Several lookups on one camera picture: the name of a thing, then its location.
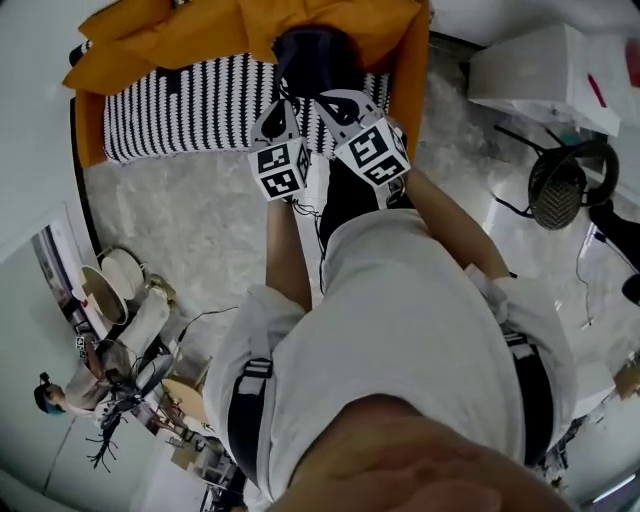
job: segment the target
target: black hair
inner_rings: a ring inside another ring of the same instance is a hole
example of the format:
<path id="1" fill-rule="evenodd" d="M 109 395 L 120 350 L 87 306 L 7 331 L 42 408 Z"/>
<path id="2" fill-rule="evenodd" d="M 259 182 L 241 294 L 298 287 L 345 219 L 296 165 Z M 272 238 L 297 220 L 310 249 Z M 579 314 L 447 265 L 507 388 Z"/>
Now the black hair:
<path id="1" fill-rule="evenodd" d="M 38 406 L 38 409 L 40 409 L 42 412 L 46 412 L 47 414 L 49 414 L 49 411 L 47 411 L 47 388 L 50 386 L 50 384 L 47 382 L 45 384 L 40 384 L 36 389 L 33 390 L 33 397 L 36 399 L 36 405 Z"/>
<path id="2" fill-rule="evenodd" d="M 36 399 L 36 405 L 38 409 L 42 412 L 49 414 L 52 412 L 52 409 L 57 409 L 60 412 L 64 412 L 64 409 L 59 405 L 49 404 L 48 398 L 51 397 L 51 391 L 49 391 L 49 386 L 51 386 L 51 381 L 49 380 L 49 375 L 46 373 L 40 374 L 40 385 L 33 390 L 33 398 Z"/>

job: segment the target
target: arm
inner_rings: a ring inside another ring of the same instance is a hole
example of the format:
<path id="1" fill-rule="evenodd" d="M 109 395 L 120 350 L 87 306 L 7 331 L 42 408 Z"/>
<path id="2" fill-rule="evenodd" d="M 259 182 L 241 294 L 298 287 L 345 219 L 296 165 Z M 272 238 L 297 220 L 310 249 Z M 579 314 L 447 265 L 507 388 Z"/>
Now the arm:
<path id="1" fill-rule="evenodd" d="M 311 286 L 298 224 L 291 205 L 271 201 L 267 206 L 266 285 L 311 311 Z"/>
<path id="2" fill-rule="evenodd" d="M 102 368 L 100 359 L 98 359 L 98 355 L 96 354 L 96 351 L 93 348 L 93 343 L 91 343 L 91 341 L 86 342 L 84 350 L 87 353 L 87 362 L 89 363 L 89 370 L 91 370 L 91 373 L 93 373 L 93 376 L 98 380 L 104 379 L 104 368 Z"/>
<path id="3" fill-rule="evenodd" d="M 415 169 L 406 174 L 405 184 L 407 195 L 431 236 L 463 269 L 473 264 L 490 279 L 509 275 L 493 241 L 447 194 Z"/>

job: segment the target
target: black harness strap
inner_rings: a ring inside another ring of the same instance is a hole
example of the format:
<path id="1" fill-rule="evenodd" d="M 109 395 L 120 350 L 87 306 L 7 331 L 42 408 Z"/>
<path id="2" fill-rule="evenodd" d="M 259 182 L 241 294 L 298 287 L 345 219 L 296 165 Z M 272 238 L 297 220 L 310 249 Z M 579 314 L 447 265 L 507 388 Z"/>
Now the black harness strap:
<path id="1" fill-rule="evenodd" d="M 538 347 L 529 343 L 524 334 L 505 336 L 513 352 L 513 363 L 520 382 L 525 425 L 526 466 L 535 466 L 544 457 L 553 435 L 553 395 L 549 376 L 540 359 Z M 518 357 L 517 347 L 527 347 L 531 353 Z"/>
<path id="2" fill-rule="evenodd" d="M 272 363 L 268 359 L 255 358 L 247 362 L 244 371 L 236 379 L 227 418 L 231 453 L 238 467 L 258 488 L 260 488 L 258 485 L 258 445 L 264 410 L 265 384 L 272 375 Z M 240 393 L 240 384 L 245 377 L 262 379 L 259 394 Z"/>

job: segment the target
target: marble floor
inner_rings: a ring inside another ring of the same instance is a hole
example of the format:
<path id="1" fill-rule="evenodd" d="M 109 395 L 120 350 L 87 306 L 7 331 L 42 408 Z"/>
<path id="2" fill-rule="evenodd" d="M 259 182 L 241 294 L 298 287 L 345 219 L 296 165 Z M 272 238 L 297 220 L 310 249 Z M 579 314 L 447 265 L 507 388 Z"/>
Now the marble floor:
<path id="1" fill-rule="evenodd" d="M 605 360 L 616 370 L 640 348 L 640 315 L 621 286 L 628 266 L 591 235 L 586 212 L 551 232 L 500 206 L 492 191 L 524 208 L 535 154 L 496 132 L 501 125 L 553 146 L 541 127 L 465 99 L 460 63 L 473 50 L 433 39 L 422 131 L 415 165 L 459 202 L 495 240 L 511 270 L 547 282 L 579 360 Z M 209 153 L 102 164 L 85 173 L 89 201 L 104 246 L 128 248 L 177 289 L 179 330 L 201 311 L 238 304 L 246 288 L 264 279 L 265 202 L 243 153 Z M 326 176 L 320 176 L 316 190 Z M 320 199 L 322 192 L 314 199 Z M 640 221 L 640 208 L 621 197 L 616 210 Z M 313 223 L 300 218 L 316 299 L 319 252 Z M 585 307 L 589 284 L 588 325 Z M 203 317 L 184 344 L 210 354 L 233 313 Z"/>

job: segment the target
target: white t-shirt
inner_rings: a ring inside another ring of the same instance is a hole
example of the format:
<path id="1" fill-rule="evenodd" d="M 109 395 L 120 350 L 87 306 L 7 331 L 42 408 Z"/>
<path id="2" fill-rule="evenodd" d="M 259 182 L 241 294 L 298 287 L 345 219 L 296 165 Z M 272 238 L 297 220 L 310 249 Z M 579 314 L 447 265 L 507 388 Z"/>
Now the white t-shirt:
<path id="1" fill-rule="evenodd" d="M 522 398 L 494 315 L 540 342 L 554 396 L 554 440 L 566 431 L 576 399 L 573 356 L 554 302 L 538 283 L 499 279 L 486 299 L 409 210 L 348 222 L 327 252 L 326 295 L 307 315 L 275 290 L 249 290 L 204 388 L 211 426 L 229 449 L 227 413 L 249 358 L 247 340 L 266 332 L 277 344 L 269 461 L 275 499 L 342 408 L 373 394 L 403 399 L 522 462 Z"/>

